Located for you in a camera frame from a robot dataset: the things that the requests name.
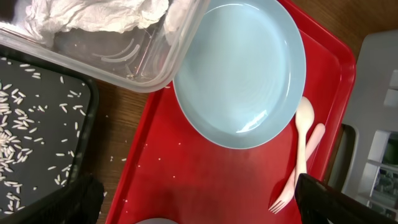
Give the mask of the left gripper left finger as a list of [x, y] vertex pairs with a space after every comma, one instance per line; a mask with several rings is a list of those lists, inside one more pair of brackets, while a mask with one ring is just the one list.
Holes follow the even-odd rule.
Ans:
[[47, 197], [47, 204], [40, 211], [40, 223], [96, 223], [104, 200], [103, 194], [104, 185], [92, 175], [79, 177]]

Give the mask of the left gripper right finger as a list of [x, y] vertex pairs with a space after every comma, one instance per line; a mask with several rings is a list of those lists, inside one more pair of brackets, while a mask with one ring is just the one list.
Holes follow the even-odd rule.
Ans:
[[397, 224], [308, 174], [300, 174], [295, 200], [303, 224]]

